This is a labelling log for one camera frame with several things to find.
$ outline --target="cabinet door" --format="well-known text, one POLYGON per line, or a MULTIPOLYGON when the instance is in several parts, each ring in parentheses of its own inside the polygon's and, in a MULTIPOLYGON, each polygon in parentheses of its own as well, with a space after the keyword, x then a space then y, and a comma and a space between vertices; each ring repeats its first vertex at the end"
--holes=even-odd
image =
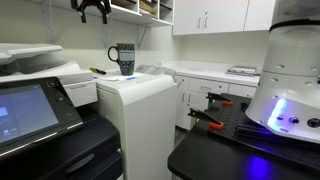
POLYGON ((272 23, 275 0, 250 0, 245 31, 268 30, 272 23))
POLYGON ((208 94, 205 94, 205 93, 190 92, 189 107, 204 111, 205 109, 208 108, 208 99, 206 98, 207 96, 208 94))
POLYGON ((177 93, 177 112, 176 112, 176 126, 183 129, 190 129, 190 122, 186 122, 188 114, 189 92, 185 89, 178 89, 177 93))
POLYGON ((205 0, 175 0, 173 35, 202 31, 205 0))
POLYGON ((243 31, 249 0, 207 0, 204 33, 243 31))
POLYGON ((95 110, 99 112, 100 116, 119 128, 118 106, 115 106, 117 104, 117 96, 100 88, 97 88, 97 93, 99 103, 93 104, 95 110))
POLYGON ((256 92, 255 87, 230 84, 228 94, 252 98, 256 92))

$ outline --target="drawer handle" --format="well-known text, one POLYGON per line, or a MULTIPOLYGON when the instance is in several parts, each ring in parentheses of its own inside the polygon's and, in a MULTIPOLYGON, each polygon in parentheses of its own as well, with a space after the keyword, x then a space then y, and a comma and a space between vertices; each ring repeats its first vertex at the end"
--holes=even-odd
POLYGON ((207 20, 208 20, 208 17, 206 17, 206 20, 205 20, 205 23, 204 23, 204 28, 207 28, 207 20))
POLYGON ((72 172, 75 172, 77 170, 80 170, 83 166, 87 165, 93 158, 94 158, 94 154, 90 154, 89 156, 83 158, 82 160, 78 161, 77 163, 75 163, 74 165, 72 165, 71 167, 69 167, 65 173, 66 174, 70 174, 72 172))
POLYGON ((199 18, 199 21, 198 21, 198 29, 200 29, 200 21, 201 21, 201 17, 199 18))
POLYGON ((211 87, 207 87, 207 86, 201 86, 200 89, 201 89, 201 88, 205 88, 205 89, 211 90, 211 87))

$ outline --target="printer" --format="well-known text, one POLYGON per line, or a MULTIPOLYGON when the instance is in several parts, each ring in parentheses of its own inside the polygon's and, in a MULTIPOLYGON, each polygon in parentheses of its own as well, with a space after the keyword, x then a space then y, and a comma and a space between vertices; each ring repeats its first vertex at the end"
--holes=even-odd
POLYGON ((94 74, 99 101, 93 105, 120 132, 124 179, 172 179, 167 158, 174 149, 177 84, 170 70, 143 69, 149 67, 131 76, 94 74))
POLYGON ((60 59, 61 46, 0 43, 0 83, 58 77, 75 107, 97 101, 92 72, 74 61, 60 59))
MULTIPOLYGON (((47 98, 46 100, 57 117, 60 114, 59 112, 69 116, 69 114, 65 113, 68 111, 63 109, 64 106, 58 107, 61 111, 55 112, 54 109, 59 105, 54 106, 54 108, 51 102, 57 101, 57 103, 60 103, 61 99, 56 98, 55 94, 50 95, 53 92, 53 90, 49 90, 51 85, 59 87, 51 89, 62 89, 59 92, 64 93, 64 99, 62 99, 66 101, 64 104, 69 104, 73 109, 77 107, 75 113, 78 114, 77 117, 81 117, 80 120, 83 122, 82 128, 77 131, 63 134, 63 136, 55 139, 48 138, 49 140, 46 140, 45 143, 39 143, 43 140, 42 138, 39 139, 40 141, 32 141, 32 143, 28 144, 32 148, 1 159, 2 177, 4 179, 122 179, 122 155, 118 152, 120 148, 119 132, 105 118, 102 118, 94 111, 88 111, 90 109, 88 104, 97 101, 96 82, 93 80, 92 72, 81 70, 74 61, 66 61, 59 58, 57 52, 61 50, 61 46, 49 44, 0 43, 0 100, 8 97, 10 103, 14 104, 12 105, 14 106, 13 108, 9 106, 0 107, 0 124, 6 120, 3 118, 4 116, 10 115, 10 108, 17 109, 15 106, 19 102, 16 102, 15 99, 10 99, 13 94, 25 93, 25 91, 39 92, 40 89, 43 90, 43 95, 47 98), (52 78, 56 79, 54 83, 58 82, 58 85, 44 81, 52 78), (16 86, 21 83, 25 85, 26 82, 40 81, 41 83, 44 82, 44 85, 40 83, 41 88, 32 85, 30 87, 33 90, 24 89, 19 92, 11 92, 11 89, 17 89, 16 86)), ((41 124, 51 118, 50 115, 42 111, 43 109, 48 110, 47 107, 34 105, 34 101, 43 98, 43 95, 40 95, 41 97, 39 97, 39 93, 33 94, 32 105, 29 105, 33 106, 31 108, 24 108, 23 105, 19 104, 19 110, 23 109, 23 112, 26 112, 25 109, 32 110, 33 108, 42 114, 38 118, 39 114, 32 114, 33 111, 32 113, 27 112, 28 116, 32 116, 32 121, 28 122, 33 124, 37 124, 37 122, 34 122, 35 119, 39 119, 38 124, 41 124)), ((22 120, 26 119, 25 116, 21 116, 17 111, 12 112, 14 112, 12 114, 15 114, 15 117, 19 116, 22 120)), ((1 135, 8 132, 8 130, 0 131, 1 135)), ((27 138, 20 138, 19 141, 24 143, 25 139, 27 138)))

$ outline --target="wall shelf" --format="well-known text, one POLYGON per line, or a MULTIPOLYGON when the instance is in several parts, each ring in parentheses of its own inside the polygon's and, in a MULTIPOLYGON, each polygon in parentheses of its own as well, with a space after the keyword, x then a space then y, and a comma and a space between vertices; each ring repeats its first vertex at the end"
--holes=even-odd
POLYGON ((172 7, 160 2, 160 11, 163 11, 163 10, 169 10, 169 11, 172 11, 172 7))
MULTIPOLYGON (((36 3, 42 3, 44 0, 27 0, 36 3)), ((162 19, 161 14, 157 13, 156 17, 144 16, 139 13, 139 1, 137 0, 111 0, 111 13, 108 14, 108 19, 114 19, 130 24, 145 25, 149 27, 160 27, 160 26, 172 26, 173 17, 171 19, 162 19)), ((152 0, 153 4, 157 4, 160 1, 152 0)), ((52 0, 52 6, 69 9, 71 8, 70 0, 52 0)), ((101 17, 100 11, 96 7, 87 7, 85 10, 86 14, 101 17)))

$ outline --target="white wall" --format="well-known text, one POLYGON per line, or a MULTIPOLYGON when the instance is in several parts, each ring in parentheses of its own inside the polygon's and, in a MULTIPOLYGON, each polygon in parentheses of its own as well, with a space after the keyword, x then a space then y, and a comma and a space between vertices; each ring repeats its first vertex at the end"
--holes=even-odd
MULTIPOLYGON (((1 43, 46 43, 39 4, 25 0, 0 0, 0 3, 1 43)), ((53 8, 53 29, 54 44, 64 48, 62 58, 76 60, 82 69, 117 68, 105 54, 101 17, 87 15, 87 23, 82 24, 75 11, 53 8)), ((136 25, 114 21, 109 31, 108 47, 123 42, 135 43, 138 48, 136 25)), ((140 51, 136 51, 136 67, 179 59, 179 46, 179 39, 171 36, 171 27, 150 28, 140 51)))
POLYGON ((268 46, 268 31, 193 35, 182 38, 184 60, 262 65, 268 46))
MULTIPOLYGON (((39 4, 26 0, 0 2, 0 42, 46 42, 39 4)), ((136 25, 118 21, 110 25, 107 47, 124 42, 135 43, 137 48, 136 25)), ((117 68, 105 54, 101 17, 87 15, 87 23, 82 24, 75 11, 54 8, 53 29, 54 43, 64 47, 62 58, 76 60, 82 69, 117 68)), ((149 28, 140 51, 136 51, 136 67, 165 60, 262 64, 267 44, 267 31, 173 37, 171 27, 149 28)))

